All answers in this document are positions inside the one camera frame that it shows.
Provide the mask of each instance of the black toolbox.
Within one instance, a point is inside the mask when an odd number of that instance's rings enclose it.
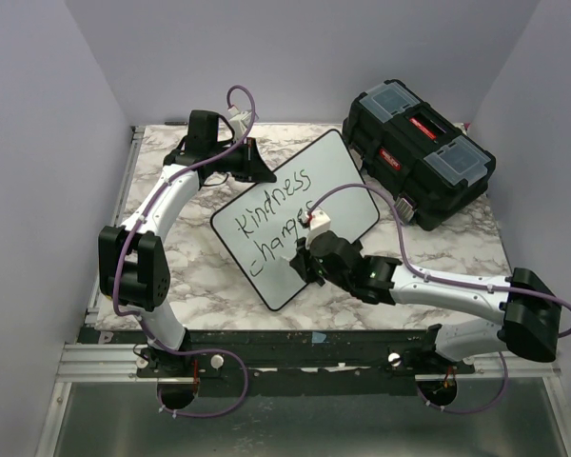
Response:
[[[432,230],[488,188],[495,157],[399,80],[362,93],[343,138],[393,196],[405,223]]]

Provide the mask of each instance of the metal bracket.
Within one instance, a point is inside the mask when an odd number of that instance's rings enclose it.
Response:
[[[98,314],[99,307],[87,308],[87,313],[85,314],[85,326],[94,328],[97,323]]]
[[[544,377],[543,384],[548,394],[552,412],[554,412],[554,419],[559,428],[562,445],[566,455],[571,456],[571,407],[564,395],[561,379]]]
[[[134,345],[66,345],[57,369],[57,383],[179,383],[192,378],[138,378]]]
[[[504,352],[505,362],[510,378],[556,378],[561,375],[561,369],[556,364],[540,364],[521,359],[511,352]],[[497,354],[474,356],[476,372],[457,374],[457,379],[501,379],[503,377],[502,361]],[[433,381],[443,376],[419,374],[417,381]]]
[[[47,457],[55,453],[59,432],[68,407],[71,386],[71,383],[55,383],[53,393],[50,396],[49,411],[36,449],[36,457]]]
[[[131,146],[129,147],[127,165],[125,166],[125,174],[123,176],[123,181],[121,182],[121,188],[118,192],[116,207],[114,208],[114,213],[112,214],[112,219],[110,220],[113,225],[116,225],[123,220],[123,212],[125,210],[125,204],[127,203],[127,197],[129,196],[129,189],[131,189],[133,172],[135,171],[137,158],[140,155],[140,148],[142,147],[142,141],[144,140],[145,130],[145,127],[136,127],[135,131],[133,132]]]
[[[406,197],[399,196],[396,199],[396,211],[403,223],[409,224],[415,215],[415,206]]]

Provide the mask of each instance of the white wall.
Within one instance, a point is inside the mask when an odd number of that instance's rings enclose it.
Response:
[[[33,455],[131,132],[61,0],[0,0],[0,456]]]
[[[511,263],[571,301],[571,0],[541,1],[471,134],[497,156],[489,196]],[[571,337],[560,350],[571,403]]]
[[[471,120],[538,0],[67,0],[134,124],[224,110],[248,86],[265,121],[337,121],[403,79]]]

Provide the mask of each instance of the marble surface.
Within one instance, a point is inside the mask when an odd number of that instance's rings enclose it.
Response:
[[[339,126],[264,124],[251,136],[273,169],[329,129]],[[143,145],[129,190],[125,214],[131,215],[154,186],[163,163],[186,134],[186,128],[151,126]],[[220,182],[213,176],[207,182]],[[379,186],[364,176],[370,185]],[[171,270],[168,300],[177,318],[195,329],[381,329],[426,328],[455,324],[472,318],[456,311],[425,306],[364,304],[326,284],[307,286],[280,311],[269,310],[229,256],[209,225],[211,214],[249,185],[229,179],[224,185],[201,189],[185,206],[167,236],[165,249]],[[400,257],[395,223],[387,205],[377,200],[381,220],[362,238],[364,253]],[[486,197],[463,209],[440,227],[425,232],[406,227],[408,255],[422,267],[473,275],[509,272],[497,224]],[[137,329],[137,322],[121,318],[111,302],[100,295],[96,328]]]

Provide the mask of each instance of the purple cable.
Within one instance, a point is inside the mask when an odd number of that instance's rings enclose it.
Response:
[[[220,411],[216,411],[216,412],[185,412],[185,411],[181,411],[181,410],[177,410],[177,409],[169,409],[163,403],[162,392],[159,390],[158,399],[159,399],[159,403],[161,404],[161,409],[163,411],[167,411],[171,414],[175,414],[176,416],[193,417],[193,418],[197,418],[197,419],[209,419],[212,417],[219,417],[219,416],[224,416],[225,414],[229,414],[233,409],[236,409],[237,407],[239,407],[244,402],[246,395],[247,395],[247,388],[249,387],[249,378],[247,375],[246,364],[241,359],[241,357],[239,357],[237,354],[235,354],[234,352],[231,352],[229,350],[225,350],[225,349],[175,350],[172,348],[168,348],[162,342],[160,342],[159,340],[157,340],[154,337],[152,332],[146,327],[146,324],[144,324],[144,321],[142,321],[140,323],[140,325],[142,326],[142,330],[146,334],[147,338],[154,345],[158,346],[159,348],[161,348],[165,352],[168,352],[169,354],[182,356],[182,357],[188,357],[190,355],[200,355],[200,354],[225,354],[225,355],[229,355],[230,357],[232,357],[233,359],[235,359],[237,361],[237,363],[241,367],[241,370],[244,373],[244,388],[241,391],[241,395],[239,395],[239,398],[237,399],[237,401],[235,403],[233,403],[232,405],[230,405],[229,407],[226,407],[226,408],[221,409]]]
[[[320,197],[317,200],[317,202],[315,202],[315,204],[309,209],[308,214],[310,215],[330,195],[332,195],[332,194],[334,194],[340,190],[349,189],[349,188],[361,188],[361,189],[366,189],[366,190],[372,191],[372,192],[376,193],[377,195],[379,195],[387,203],[387,205],[389,206],[389,209],[391,210],[391,213],[393,214],[393,219],[396,221],[396,229],[398,231],[398,241],[400,243],[400,252],[402,253],[402,261],[404,262],[404,265],[406,266],[406,268],[408,268],[408,270],[411,271],[413,274],[416,274],[417,276],[422,277],[422,278],[424,278],[426,276],[425,279],[427,281],[434,281],[436,283],[446,284],[448,286],[456,286],[456,287],[461,287],[461,288],[472,288],[475,290],[487,290],[486,286],[483,286],[480,284],[466,283],[465,281],[455,281],[452,279],[446,279],[446,278],[440,278],[437,276],[431,276],[429,274],[425,275],[424,273],[422,273],[422,270],[423,270],[422,268],[420,268],[420,269],[414,268],[410,264],[410,261],[408,260],[408,257],[406,255],[406,249],[404,246],[404,233],[402,232],[402,221],[400,220],[400,217],[398,216],[398,211],[396,211],[393,204],[389,201],[389,197],[382,190],[374,189],[371,186],[368,186],[366,184],[357,184],[357,183],[343,184],[342,186],[338,186],[337,188],[330,190],[329,192],[325,193],[322,197]],[[498,292],[514,292],[514,293],[519,293],[519,294],[523,294],[523,295],[529,295],[532,297],[541,298],[543,300],[548,300],[548,301],[554,302],[558,305],[561,305],[561,306],[569,309],[569,311],[571,311],[571,305],[569,303],[562,300],[562,298],[554,297],[552,295],[548,295],[547,293],[536,292],[535,290],[527,290],[525,288],[509,288],[509,287],[505,287],[505,286],[495,286],[492,289],[495,291],[498,291]],[[571,334],[571,327],[568,328],[567,330],[559,333],[559,338],[563,338],[563,337],[568,336],[570,334]],[[431,403],[429,405],[435,409],[438,409],[438,410],[443,411],[443,412],[448,412],[451,414],[473,414],[476,412],[485,411],[485,410],[489,409],[490,407],[495,406],[501,400],[501,398],[503,398],[503,395],[505,395],[505,392],[507,391],[507,386],[509,384],[509,375],[508,375],[508,371],[507,371],[507,363],[505,362],[505,358],[503,357],[503,354],[501,354],[499,352],[499,356],[501,357],[502,363],[503,363],[503,384],[502,384],[502,388],[500,389],[497,396],[491,402],[489,402],[487,405],[485,405],[483,407],[478,407],[475,409],[465,410],[465,411],[445,409],[445,408],[439,407],[439,406],[431,404]],[[418,388],[417,388],[417,390],[418,390],[419,394],[421,395],[421,397],[427,403],[428,400],[424,397],[423,393]]]
[[[251,108],[250,108],[251,118],[249,121],[249,125],[247,126],[247,129],[244,132],[244,134],[242,135],[242,137],[239,138],[230,148],[219,153],[218,155],[210,157],[210,158],[203,160],[197,164],[191,165],[190,167],[186,167],[185,169],[181,169],[177,173],[174,173],[168,179],[168,181],[163,183],[163,185],[157,189],[157,191],[154,193],[154,195],[152,195],[152,197],[148,201],[148,204],[146,205],[146,207],[142,211],[138,221],[135,223],[135,225],[133,226],[133,228],[131,229],[131,231],[127,235],[127,238],[125,239],[125,243],[123,244],[123,248],[121,249],[121,254],[119,255],[119,258],[118,258],[118,263],[116,264],[116,272],[114,274],[114,287],[112,289],[112,307],[114,309],[114,313],[117,316],[121,316],[121,317],[124,317],[124,316],[137,316],[137,317],[139,317],[140,316],[140,313],[138,311],[133,311],[133,310],[132,311],[122,311],[122,310],[120,310],[119,302],[118,302],[119,289],[121,286],[121,279],[123,277],[123,266],[125,264],[125,258],[127,257],[127,252],[128,252],[129,247],[131,246],[131,242],[133,241],[133,237],[135,236],[135,233],[137,233],[137,230],[140,228],[140,226],[143,224],[144,219],[148,216],[148,214],[150,213],[150,210],[152,209],[152,207],[154,206],[156,201],[161,197],[161,195],[163,194],[165,189],[167,189],[173,181],[175,181],[176,179],[178,179],[182,175],[188,173],[189,171],[193,171],[193,170],[198,169],[198,168],[205,166],[207,164],[211,164],[212,162],[216,162],[217,160],[222,159],[226,155],[229,155],[230,153],[232,153],[234,150],[236,150],[238,147],[240,147],[244,143],[244,141],[247,139],[247,136],[251,132],[251,128],[253,127],[254,121],[256,120],[256,103],[255,103],[254,97],[252,96],[250,91],[247,90],[243,86],[235,85],[228,90],[228,93],[226,94],[226,101],[228,103],[228,107],[229,108],[232,107],[232,104],[230,103],[230,95],[232,94],[233,91],[235,91],[237,89],[242,90],[247,95],[247,98],[249,99],[249,104],[251,106]],[[175,411],[176,415],[186,416],[186,417],[198,417],[198,418],[218,417],[218,416],[222,416],[224,414],[227,414],[228,412],[232,411],[233,409],[235,409],[236,407],[241,405],[241,403],[246,398],[247,387],[248,387],[249,382],[247,379],[246,365],[244,364],[244,361],[237,354],[235,354],[234,352],[230,352],[229,350],[217,349],[217,348],[216,349],[189,350],[189,351],[174,350],[174,349],[168,348],[162,342],[157,340],[156,337],[146,327],[146,325],[144,324],[144,321],[140,321],[140,325],[141,325],[142,330],[144,331],[145,335],[147,336],[147,338],[150,341],[153,340],[153,344],[155,344],[156,346],[158,346],[162,350],[169,352],[170,354],[179,355],[179,356],[189,356],[189,355],[196,355],[196,354],[202,354],[202,353],[203,354],[207,354],[207,353],[226,354],[226,355],[229,355],[230,357],[234,358],[237,361],[237,363],[239,363],[239,365],[241,366],[241,368],[244,372],[244,388],[243,388],[243,391],[242,391],[239,399],[230,407],[227,407],[226,409],[223,409],[221,411],[209,412],[209,413],[186,413],[183,411],[182,412]],[[161,401],[161,404],[163,404],[163,402],[161,400],[160,392],[159,392],[159,401]],[[163,408],[165,410],[171,412],[171,413],[174,412],[173,410],[166,409],[165,407],[163,407]]]
[[[510,382],[510,376],[509,376],[509,373],[507,370],[507,363],[505,362],[505,357],[503,357],[503,354],[501,352],[498,352],[498,354],[499,354],[500,358],[502,359],[502,364],[503,364],[502,388],[500,388],[497,395],[495,395],[495,398],[493,398],[493,400],[488,402],[483,407],[474,407],[472,409],[446,409],[445,407],[439,407],[438,405],[434,405],[429,400],[427,400],[427,398],[423,395],[423,393],[421,392],[421,389],[418,386],[417,386],[417,393],[423,399],[423,401],[425,402],[425,404],[428,407],[432,407],[432,408],[434,408],[440,412],[446,412],[448,414],[465,415],[465,414],[476,414],[477,412],[486,411],[487,409],[490,409],[493,406],[495,406],[503,398],[503,395],[505,395],[505,392],[507,391],[507,386],[509,385],[509,382]]]

